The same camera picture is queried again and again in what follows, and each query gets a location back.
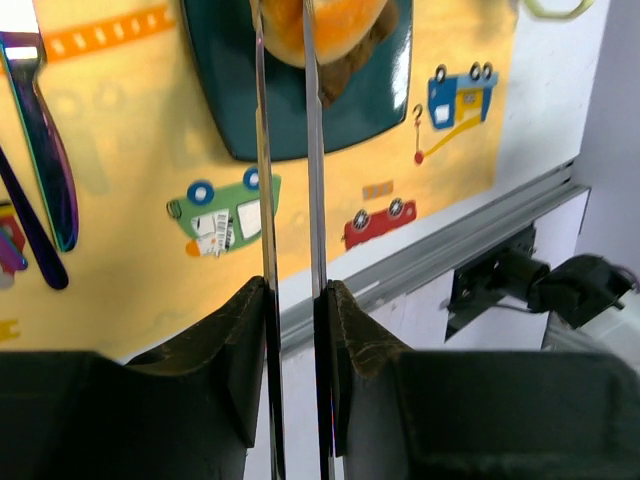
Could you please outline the glazed bagel donut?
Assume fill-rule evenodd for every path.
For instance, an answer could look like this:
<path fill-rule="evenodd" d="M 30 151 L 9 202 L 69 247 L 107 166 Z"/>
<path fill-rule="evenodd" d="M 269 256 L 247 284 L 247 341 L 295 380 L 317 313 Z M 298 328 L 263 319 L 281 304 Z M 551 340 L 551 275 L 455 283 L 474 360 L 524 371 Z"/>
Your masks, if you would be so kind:
<path fill-rule="evenodd" d="M 281 62 L 305 65 L 302 1 L 251 1 L 252 19 L 262 17 L 267 51 Z M 310 15 L 316 56 L 325 65 L 339 60 L 365 39 L 380 21 L 384 30 L 395 28 L 394 1 L 313 1 Z"/>

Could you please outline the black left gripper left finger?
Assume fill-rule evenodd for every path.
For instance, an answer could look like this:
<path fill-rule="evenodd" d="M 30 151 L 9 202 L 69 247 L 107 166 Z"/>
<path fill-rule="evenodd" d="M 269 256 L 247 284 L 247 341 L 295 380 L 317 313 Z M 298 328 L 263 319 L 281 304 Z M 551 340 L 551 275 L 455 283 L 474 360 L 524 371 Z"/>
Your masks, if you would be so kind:
<path fill-rule="evenodd" d="M 1 356 L 5 479 L 239 479 L 265 348 L 261 277 L 125 364 L 90 351 Z"/>

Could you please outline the purple iridescent spoon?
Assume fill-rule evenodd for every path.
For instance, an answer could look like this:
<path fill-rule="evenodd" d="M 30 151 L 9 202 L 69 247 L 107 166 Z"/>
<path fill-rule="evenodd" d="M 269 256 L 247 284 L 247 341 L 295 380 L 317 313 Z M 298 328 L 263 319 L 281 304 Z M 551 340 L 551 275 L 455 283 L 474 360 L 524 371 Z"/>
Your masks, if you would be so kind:
<path fill-rule="evenodd" d="M 44 280 L 55 290 L 65 289 L 69 285 L 66 269 L 27 199 L 4 151 L 1 151 L 1 178 Z"/>

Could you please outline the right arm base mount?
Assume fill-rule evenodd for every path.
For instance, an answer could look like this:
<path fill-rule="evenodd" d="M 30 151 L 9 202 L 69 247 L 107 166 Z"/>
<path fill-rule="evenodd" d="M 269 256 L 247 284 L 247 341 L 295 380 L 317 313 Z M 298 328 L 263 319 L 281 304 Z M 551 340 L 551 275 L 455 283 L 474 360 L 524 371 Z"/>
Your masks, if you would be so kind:
<path fill-rule="evenodd" d="M 445 338 L 450 339 L 505 298 L 528 302 L 535 282 L 550 273 L 534 258 L 536 229 L 529 225 L 454 270 Z"/>

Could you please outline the brown croissant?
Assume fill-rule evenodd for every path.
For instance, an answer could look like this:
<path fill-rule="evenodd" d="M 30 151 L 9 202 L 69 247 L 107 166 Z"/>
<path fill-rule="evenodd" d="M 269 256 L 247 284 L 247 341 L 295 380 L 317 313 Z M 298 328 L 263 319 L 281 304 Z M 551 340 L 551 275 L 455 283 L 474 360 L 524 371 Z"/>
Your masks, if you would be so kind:
<path fill-rule="evenodd" d="M 396 29 L 400 7 L 397 1 L 387 1 L 371 29 L 344 57 L 319 67 L 320 100 L 324 108 L 331 107 L 344 93 L 351 77 L 373 56 L 376 48 Z"/>

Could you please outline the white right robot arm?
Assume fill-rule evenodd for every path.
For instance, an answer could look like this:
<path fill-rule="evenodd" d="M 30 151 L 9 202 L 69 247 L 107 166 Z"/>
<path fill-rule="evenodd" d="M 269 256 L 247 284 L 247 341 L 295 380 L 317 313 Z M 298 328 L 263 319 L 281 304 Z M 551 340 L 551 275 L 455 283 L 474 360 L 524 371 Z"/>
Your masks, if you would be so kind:
<path fill-rule="evenodd" d="M 596 255 L 572 257 L 534 281 L 527 304 L 547 313 L 547 350 L 608 351 L 639 365 L 639 278 Z"/>

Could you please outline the yellow cartoon car placemat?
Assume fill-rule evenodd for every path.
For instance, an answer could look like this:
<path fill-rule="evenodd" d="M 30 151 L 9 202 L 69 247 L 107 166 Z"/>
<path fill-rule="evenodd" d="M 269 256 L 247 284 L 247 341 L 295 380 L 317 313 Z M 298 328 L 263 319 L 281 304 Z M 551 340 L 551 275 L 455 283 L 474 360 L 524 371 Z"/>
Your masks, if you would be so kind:
<path fill-rule="evenodd" d="M 193 257 L 166 210 L 198 179 L 238 182 L 187 56 L 174 1 L 39 1 L 43 35 L 128 23 L 144 13 L 160 31 L 89 54 L 51 60 L 41 86 L 69 154 L 80 209 L 76 248 L 63 256 L 69 286 L 51 289 L 36 264 L 1 293 L 5 350 L 89 349 L 126 356 L 218 309 L 262 271 L 253 242 Z M 438 134 L 404 121 L 325 159 L 327 254 L 345 277 L 426 236 L 426 221 L 494 182 L 506 93 L 485 126 L 422 165 L 416 145 Z"/>

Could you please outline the purple iridescent knife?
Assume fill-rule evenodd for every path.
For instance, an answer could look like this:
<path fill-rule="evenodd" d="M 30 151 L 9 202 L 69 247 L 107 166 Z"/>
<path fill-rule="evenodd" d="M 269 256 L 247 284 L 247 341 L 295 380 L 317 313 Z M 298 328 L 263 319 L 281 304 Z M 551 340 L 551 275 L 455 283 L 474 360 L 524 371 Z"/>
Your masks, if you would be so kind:
<path fill-rule="evenodd" d="M 79 208 L 68 155 L 38 83 L 46 60 L 44 41 L 34 32 L 3 32 L 1 58 L 26 135 L 54 242 L 60 251 L 69 252 L 78 241 Z"/>

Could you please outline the pale green mug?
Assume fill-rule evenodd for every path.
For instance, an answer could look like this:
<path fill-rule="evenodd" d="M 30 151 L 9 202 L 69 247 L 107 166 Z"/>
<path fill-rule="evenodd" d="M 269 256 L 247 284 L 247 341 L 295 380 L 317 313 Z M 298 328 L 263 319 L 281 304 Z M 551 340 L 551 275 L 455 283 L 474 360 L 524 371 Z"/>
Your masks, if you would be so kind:
<path fill-rule="evenodd" d="M 566 8 L 552 6 L 549 2 L 538 0 L 524 0 L 523 4 L 529 13 L 538 20 L 567 22 L 586 13 L 595 4 L 595 1 L 581 0 Z"/>

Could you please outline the dark teal square plate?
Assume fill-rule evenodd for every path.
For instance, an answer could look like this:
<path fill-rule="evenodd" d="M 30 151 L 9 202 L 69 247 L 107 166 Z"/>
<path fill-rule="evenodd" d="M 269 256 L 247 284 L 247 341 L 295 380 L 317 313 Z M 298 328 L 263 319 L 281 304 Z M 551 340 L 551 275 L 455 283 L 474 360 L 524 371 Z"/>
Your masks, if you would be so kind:
<path fill-rule="evenodd" d="M 394 32 L 323 111 L 331 153 L 369 140 L 406 117 L 413 4 L 401 1 Z M 209 111 L 230 156 L 256 159 L 255 32 L 246 1 L 184 1 L 183 24 Z M 268 133 L 274 161 L 307 154 L 305 74 L 265 56 Z"/>

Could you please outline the metal tongs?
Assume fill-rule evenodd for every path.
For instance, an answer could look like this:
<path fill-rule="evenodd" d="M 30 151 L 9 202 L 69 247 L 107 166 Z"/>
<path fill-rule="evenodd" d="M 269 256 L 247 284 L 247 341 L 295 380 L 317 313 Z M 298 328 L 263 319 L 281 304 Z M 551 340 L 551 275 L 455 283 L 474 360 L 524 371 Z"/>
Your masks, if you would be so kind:
<path fill-rule="evenodd" d="M 294 184 L 294 192 L 285 199 L 285 230 L 276 231 L 273 196 L 267 88 L 264 54 L 268 52 L 263 36 L 262 17 L 254 20 L 256 44 L 256 138 L 260 190 L 260 212 L 263 241 L 264 272 L 268 286 L 267 367 L 269 381 L 270 435 L 272 476 L 285 476 L 284 416 L 281 372 L 281 328 L 278 290 L 277 241 L 285 246 L 286 263 L 301 262 L 309 253 L 310 286 L 313 300 L 314 348 L 316 351 L 316 396 L 318 413 L 318 445 L 322 479 L 335 476 L 331 368 L 328 363 L 329 328 L 323 322 L 326 311 L 326 229 L 324 200 L 324 130 L 320 100 L 319 63 L 310 15 L 311 1 L 302 1 L 305 49 L 305 118 L 308 164 L 286 172 Z"/>

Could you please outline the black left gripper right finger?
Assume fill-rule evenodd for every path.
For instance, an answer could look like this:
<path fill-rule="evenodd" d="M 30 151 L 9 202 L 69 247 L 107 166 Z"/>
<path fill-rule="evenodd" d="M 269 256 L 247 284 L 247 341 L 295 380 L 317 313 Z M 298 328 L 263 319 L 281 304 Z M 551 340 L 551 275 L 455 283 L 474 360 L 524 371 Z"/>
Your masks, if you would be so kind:
<path fill-rule="evenodd" d="M 639 380 L 600 352 L 415 350 L 328 287 L 349 479 L 635 479 Z"/>

